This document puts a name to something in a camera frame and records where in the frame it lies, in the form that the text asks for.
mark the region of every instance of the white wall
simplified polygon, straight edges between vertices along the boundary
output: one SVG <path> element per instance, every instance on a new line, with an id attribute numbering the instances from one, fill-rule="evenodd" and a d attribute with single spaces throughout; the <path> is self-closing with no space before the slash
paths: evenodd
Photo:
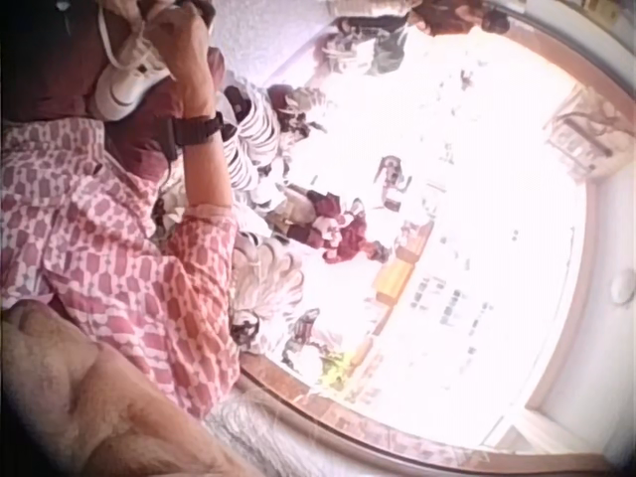
<path id="1" fill-rule="evenodd" d="M 596 260 L 584 317 L 571 353 L 542 406 L 564 428 L 617 462 L 633 448 L 634 302 L 614 306 L 613 276 L 635 267 L 634 163 L 598 191 Z"/>
<path id="2" fill-rule="evenodd" d="M 215 2 L 213 46 L 226 66 L 263 84 L 296 52 L 331 23 L 318 0 L 232 0 Z"/>

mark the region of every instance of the watch strap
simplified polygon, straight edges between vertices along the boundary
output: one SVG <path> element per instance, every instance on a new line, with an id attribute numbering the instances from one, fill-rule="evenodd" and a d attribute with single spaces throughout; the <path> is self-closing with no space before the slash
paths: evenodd
<path id="1" fill-rule="evenodd" d="M 223 115 L 172 118 L 174 141 L 177 146 L 194 146 L 209 142 L 223 128 Z"/>

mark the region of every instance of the pink patterned shirt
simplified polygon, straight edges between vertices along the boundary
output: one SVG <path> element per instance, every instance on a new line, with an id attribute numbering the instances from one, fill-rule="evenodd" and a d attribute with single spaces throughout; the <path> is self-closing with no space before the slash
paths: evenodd
<path id="1" fill-rule="evenodd" d="M 239 376 L 228 287 L 236 221 L 190 208 L 162 253 L 148 238 L 157 185 L 104 151 L 103 126 L 11 127 L 2 150 L 2 306 L 60 299 L 171 400 L 205 416 Z"/>

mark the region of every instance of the black wristwatch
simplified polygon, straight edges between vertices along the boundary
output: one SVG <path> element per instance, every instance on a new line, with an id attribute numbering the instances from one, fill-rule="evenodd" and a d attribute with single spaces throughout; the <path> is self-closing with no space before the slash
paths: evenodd
<path id="1" fill-rule="evenodd" d="M 178 157 L 177 148 L 205 144 L 221 129 L 223 115 L 217 112 L 215 117 L 197 116 L 187 119 L 176 117 L 163 118 L 163 127 L 159 134 L 159 144 L 169 162 Z"/>

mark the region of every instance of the hair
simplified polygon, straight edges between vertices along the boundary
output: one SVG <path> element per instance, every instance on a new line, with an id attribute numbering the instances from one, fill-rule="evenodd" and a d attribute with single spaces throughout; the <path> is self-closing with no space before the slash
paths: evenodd
<path id="1" fill-rule="evenodd" d="M 260 390 L 232 393 L 215 408 L 205 426 L 263 477 L 334 475 L 334 469 L 323 468 L 328 465 L 325 462 L 319 467 L 313 459 L 303 455 L 303 442 L 298 442 L 293 432 L 283 437 L 287 432 L 280 427 L 285 424 L 275 412 L 264 407 L 261 393 Z"/>
<path id="2" fill-rule="evenodd" d="M 379 241 L 374 241 L 373 246 L 375 248 L 374 253 L 369 257 L 370 260 L 378 261 L 380 263 L 387 263 L 391 257 L 391 249 L 382 245 Z"/>

